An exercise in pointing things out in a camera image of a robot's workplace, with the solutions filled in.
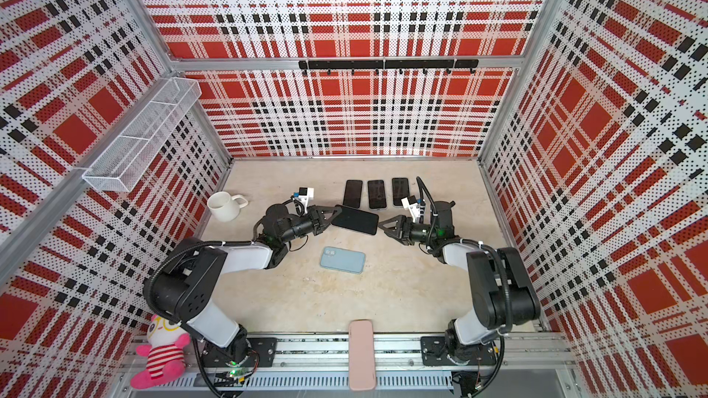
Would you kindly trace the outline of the blue case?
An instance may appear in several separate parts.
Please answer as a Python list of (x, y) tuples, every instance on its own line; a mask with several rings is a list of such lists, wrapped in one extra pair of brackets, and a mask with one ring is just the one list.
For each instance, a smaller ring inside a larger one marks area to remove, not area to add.
[(323, 250), (320, 267), (350, 274), (361, 274), (365, 267), (366, 255), (336, 247)]

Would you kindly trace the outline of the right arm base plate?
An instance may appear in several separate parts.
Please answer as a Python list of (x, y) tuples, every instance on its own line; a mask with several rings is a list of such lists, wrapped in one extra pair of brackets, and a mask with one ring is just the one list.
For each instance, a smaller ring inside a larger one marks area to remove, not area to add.
[(496, 362), (492, 344), (461, 345), (447, 336), (424, 336), (420, 339), (422, 363), (427, 367), (491, 367)]

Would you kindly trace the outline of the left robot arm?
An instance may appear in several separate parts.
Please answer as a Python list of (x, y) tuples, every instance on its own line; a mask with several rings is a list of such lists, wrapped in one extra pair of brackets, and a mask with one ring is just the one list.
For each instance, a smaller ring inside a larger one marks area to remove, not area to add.
[(292, 241), (322, 234), (342, 213), (340, 206), (309, 206), (293, 214), (289, 204), (269, 206), (254, 225), (250, 241), (179, 242), (144, 282), (149, 309), (204, 342), (218, 360), (245, 361), (250, 352), (247, 331), (212, 300), (219, 279), (277, 267), (291, 251)]

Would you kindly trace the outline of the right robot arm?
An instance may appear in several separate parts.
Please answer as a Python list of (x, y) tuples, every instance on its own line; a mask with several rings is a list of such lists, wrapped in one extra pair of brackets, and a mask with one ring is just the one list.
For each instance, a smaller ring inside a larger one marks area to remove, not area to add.
[(541, 305), (519, 251), (457, 235), (454, 206), (455, 202), (437, 202), (428, 224), (400, 215), (380, 222), (378, 228), (403, 245), (422, 245), (426, 254), (468, 274), (472, 310), (451, 320), (444, 337), (422, 338), (423, 364), (492, 365), (497, 361), (493, 341), (538, 320)]

